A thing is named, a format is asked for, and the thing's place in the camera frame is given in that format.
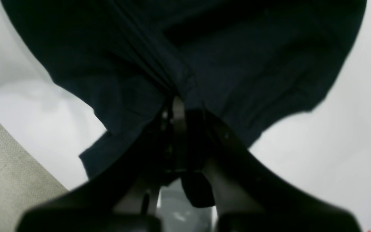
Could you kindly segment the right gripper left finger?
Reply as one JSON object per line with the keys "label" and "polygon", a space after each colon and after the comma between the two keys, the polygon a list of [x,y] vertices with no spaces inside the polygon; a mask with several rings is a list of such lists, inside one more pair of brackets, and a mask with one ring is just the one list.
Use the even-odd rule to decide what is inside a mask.
{"label": "right gripper left finger", "polygon": [[162,186],[176,179],[173,110],[163,110],[107,170],[22,216],[18,232],[160,232]]}

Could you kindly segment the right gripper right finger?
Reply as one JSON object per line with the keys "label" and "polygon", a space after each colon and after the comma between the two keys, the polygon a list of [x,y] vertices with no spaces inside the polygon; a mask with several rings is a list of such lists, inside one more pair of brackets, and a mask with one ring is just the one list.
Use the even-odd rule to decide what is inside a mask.
{"label": "right gripper right finger", "polygon": [[319,200],[265,167],[219,118],[185,112],[195,207],[217,207],[217,232],[360,232],[347,210]]}

